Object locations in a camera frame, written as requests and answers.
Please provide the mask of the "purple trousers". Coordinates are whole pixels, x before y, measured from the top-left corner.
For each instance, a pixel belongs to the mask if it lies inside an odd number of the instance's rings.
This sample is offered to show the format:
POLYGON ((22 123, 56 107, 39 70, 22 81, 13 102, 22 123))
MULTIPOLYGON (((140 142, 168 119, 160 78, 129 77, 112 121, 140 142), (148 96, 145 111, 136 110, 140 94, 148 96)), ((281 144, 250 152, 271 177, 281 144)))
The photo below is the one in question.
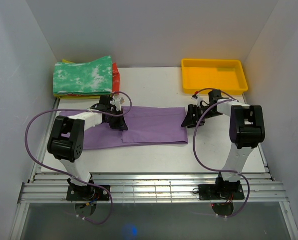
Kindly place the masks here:
POLYGON ((181 126, 185 116, 184 107, 133 106, 124 116, 128 130, 114 130, 108 123, 92 126, 84 132, 83 149, 187 144, 187 130, 181 126))

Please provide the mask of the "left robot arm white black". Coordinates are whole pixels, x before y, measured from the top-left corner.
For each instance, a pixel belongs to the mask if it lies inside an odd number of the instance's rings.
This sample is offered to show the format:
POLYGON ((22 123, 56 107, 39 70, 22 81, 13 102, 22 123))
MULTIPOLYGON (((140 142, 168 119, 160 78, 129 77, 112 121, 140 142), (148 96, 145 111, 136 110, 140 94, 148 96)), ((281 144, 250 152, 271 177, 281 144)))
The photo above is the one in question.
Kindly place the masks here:
POLYGON ((47 151, 62 163, 70 174, 67 180, 69 186, 84 200, 91 199, 96 190, 91 185, 92 174, 79 160, 83 151, 84 132, 105 123, 113 130, 127 130, 122 115, 123 103, 122 97, 103 95, 87 111, 70 116, 58 115, 54 120, 47 151))

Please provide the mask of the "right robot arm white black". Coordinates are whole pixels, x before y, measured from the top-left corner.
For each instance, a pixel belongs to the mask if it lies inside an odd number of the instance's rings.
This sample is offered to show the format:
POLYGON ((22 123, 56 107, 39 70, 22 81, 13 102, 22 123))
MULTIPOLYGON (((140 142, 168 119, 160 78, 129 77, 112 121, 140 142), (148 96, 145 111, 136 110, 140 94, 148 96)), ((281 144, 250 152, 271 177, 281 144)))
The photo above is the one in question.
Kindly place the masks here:
POLYGON ((188 105, 187 114, 181 124, 184 128, 197 129, 206 119, 226 115, 229 120, 231 148, 222 169, 218 169, 214 184, 200 184, 201 200, 244 199, 241 186, 242 170, 251 152, 265 139, 263 111, 260 105, 249 105, 220 89, 208 89, 208 103, 192 95, 195 104, 188 105))

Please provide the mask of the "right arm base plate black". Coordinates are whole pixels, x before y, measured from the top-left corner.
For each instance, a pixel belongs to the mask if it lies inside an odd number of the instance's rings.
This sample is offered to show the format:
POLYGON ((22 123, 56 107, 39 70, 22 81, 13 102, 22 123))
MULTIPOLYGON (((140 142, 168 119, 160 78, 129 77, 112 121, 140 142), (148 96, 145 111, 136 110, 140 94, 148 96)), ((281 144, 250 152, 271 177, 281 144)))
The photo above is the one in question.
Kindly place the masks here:
POLYGON ((192 190, 199 195, 199 200, 244 200, 245 195, 240 185, 237 190, 216 187, 215 184, 199 184, 192 190))

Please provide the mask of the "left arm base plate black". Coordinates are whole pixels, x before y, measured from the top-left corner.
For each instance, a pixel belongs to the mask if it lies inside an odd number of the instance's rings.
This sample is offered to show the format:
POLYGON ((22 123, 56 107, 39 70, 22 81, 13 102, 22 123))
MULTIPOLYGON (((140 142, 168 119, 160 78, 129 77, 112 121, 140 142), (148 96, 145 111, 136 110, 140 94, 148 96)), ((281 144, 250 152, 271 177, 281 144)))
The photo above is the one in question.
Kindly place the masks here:
POLYGON ((101 185, 102 187, 106 188, 106 190, 101 188, 96 188, 93 192, 93 195, 82 197, 73 187, 69 186, 67 189, 66 200, 67 201, 108 201, 109 195, 107 193, 110 190, 110 185, 101 185))

